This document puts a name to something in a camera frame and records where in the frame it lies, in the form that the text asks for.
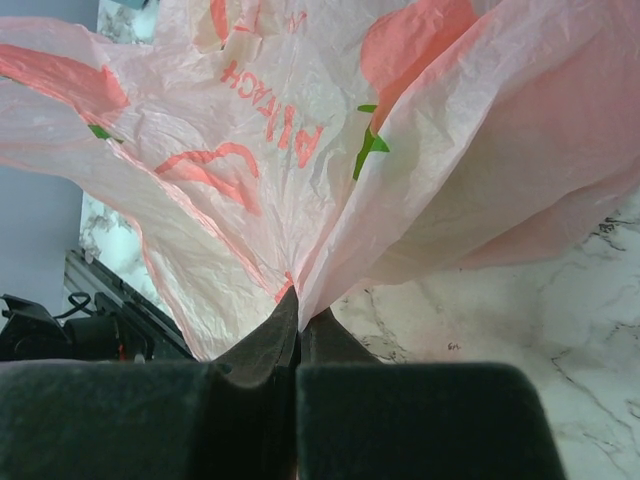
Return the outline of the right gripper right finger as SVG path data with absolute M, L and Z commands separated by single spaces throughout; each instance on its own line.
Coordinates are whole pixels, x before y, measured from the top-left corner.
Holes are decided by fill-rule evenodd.
M 562 479 L 530 380 L 492 362 L 386 364 L 325 311 L 300 336 L 303 479 Z

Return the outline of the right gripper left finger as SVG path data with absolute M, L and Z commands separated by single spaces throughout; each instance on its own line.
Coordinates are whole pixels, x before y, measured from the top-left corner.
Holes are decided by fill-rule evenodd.
M 292 479 L 298 298 L 217 359 L 1 360 L 5 479 Z

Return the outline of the pink plastic bag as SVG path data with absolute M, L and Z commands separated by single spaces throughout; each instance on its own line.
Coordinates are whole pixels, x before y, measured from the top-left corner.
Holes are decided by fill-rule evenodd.
M 635 1 L 164 1 L 1 21 L 1 161 L 127 218 L 192 354 L 294 289 L 545 259 L 639 184 Z

